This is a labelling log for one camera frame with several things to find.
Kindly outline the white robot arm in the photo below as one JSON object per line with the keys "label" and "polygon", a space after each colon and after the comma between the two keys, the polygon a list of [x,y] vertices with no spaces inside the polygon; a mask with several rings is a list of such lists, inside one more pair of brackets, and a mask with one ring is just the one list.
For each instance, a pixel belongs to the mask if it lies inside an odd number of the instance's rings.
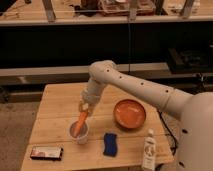
{"label": "white robot arm", "polygon": [[182,90],[119,72],[111,60],[89,66],[81,99],[90,114],[107,85],[113,85],[180,121],[177,171],[213,171],[213,92]]}

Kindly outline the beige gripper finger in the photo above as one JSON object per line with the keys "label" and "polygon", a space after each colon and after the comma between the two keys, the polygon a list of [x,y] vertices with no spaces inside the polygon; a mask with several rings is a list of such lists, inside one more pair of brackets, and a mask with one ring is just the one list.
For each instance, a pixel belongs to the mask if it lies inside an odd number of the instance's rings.
{"label": "beige gripper finger", "polygon": [[79,111],[86,112],[88,116],[92,113],[92,108],[88,103],[84,103],[83,101],[79,102]]}

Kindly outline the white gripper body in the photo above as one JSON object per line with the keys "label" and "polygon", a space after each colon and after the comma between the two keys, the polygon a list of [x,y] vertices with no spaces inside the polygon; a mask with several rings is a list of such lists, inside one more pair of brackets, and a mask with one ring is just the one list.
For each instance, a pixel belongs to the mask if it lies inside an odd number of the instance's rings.
{"label": "white gripper body", "polygon": [[102,91],[100,89],[91,89],[88,90],[85,88],[82,93],[82,101],[87,103],[89,106],[95,106],[99,103],[101,99]]}

